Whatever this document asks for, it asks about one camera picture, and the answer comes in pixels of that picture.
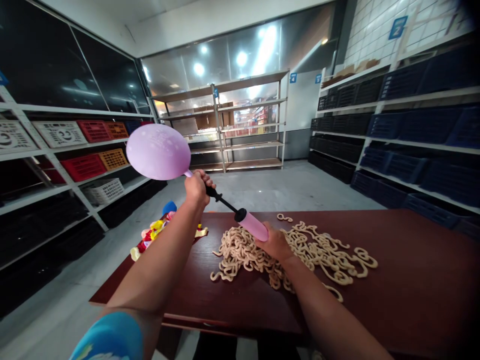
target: sleeve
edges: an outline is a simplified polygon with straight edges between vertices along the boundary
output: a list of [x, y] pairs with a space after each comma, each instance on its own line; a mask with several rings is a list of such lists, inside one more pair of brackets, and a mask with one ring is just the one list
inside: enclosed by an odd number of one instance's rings
[[93, 324], [70, 357], [70, 360], [142, 359], [142, 331], [125, 312], [109, 313]]

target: hand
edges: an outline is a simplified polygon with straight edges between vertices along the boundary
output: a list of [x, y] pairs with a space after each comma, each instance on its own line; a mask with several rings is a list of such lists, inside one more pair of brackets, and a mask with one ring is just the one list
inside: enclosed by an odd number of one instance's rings
[[205, 186], [214, 189], [217, 187], [205, 171], [194, 170], [193, 176], [185, 179], [186, 200], [205, 208], [210, 203], [210, 196], [207, 195]]
[[268, 240], [260, 241], [255, 239], [255, 245], [264, 250], [272, 258], [277, 259], [279, 262], [283, 262], [292, 256], [295, 256], [290, 245], [285, 238], [285, 235], [273, 227], [270, 226], [268, 221], [263, 223], [268, 230]]

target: wooden table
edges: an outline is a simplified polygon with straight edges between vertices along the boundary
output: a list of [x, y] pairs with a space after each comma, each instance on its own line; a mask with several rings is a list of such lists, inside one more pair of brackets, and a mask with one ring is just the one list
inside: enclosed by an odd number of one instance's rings
[[[341, 292], [343, 304], [389, 351], [437, 358], [458, 350], [468, 338], [479, 299], [479, 244], [407, 209], [283, 214], [293, 224], [317, 225], [319, 232], [362, 247], [378, 261], [367, 278], [354, 278], [348, 286], [333, 283], [321, 268], [315, 274]], [[290, 229], [276, 212], [254, 215]], [[240, 270], [233, 282], [210, 280], [220, 262], [212, 250], [237, 224], [227, 212], [205, 213], [202, 224], [208, 236], [192, 246], [164, 324], [251, 337], [265, 332], [308, 337], [296, 296], [273, 290], [266, 273]], [[128, 256], [90, 302], [106, 304], [132, 264]]]

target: balloon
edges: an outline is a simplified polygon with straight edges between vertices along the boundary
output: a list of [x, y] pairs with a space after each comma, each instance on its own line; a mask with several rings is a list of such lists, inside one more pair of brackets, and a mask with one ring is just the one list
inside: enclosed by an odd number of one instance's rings
[[155, 180], [171, 180], [191, 176], [190, 148], [182, 134], [161, 124], [137, 128], [126, 143], [126, 157], [143, 176]]

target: concrete floor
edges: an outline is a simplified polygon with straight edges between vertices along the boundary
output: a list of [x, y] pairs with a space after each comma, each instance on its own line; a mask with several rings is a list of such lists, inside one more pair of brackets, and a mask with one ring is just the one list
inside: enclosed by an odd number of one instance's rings
[[[289, 161], [283, 170], [212, 174], [226, 200], [249, 211], [374, 210], [381, 205], [309, 164]], [[139, 207], [105, 238], [0, 322], [0, 359], [68, 359], [77, 342], [100, 314], [89, 298], [141, 239], [141, 231], [161, 216], [170, 200], [185, 200], [183, 179]], [[212, 202], [205, 211], [226, 212]], [[184, 331], [177, 359], [191, 359], [199, 333]], [[256, 341], [240, 339], [237, 359], [256, 359]], [[306, 358], [305, 350], [299, 351]], [[155, 360], [163, 359], [158, 352]]]

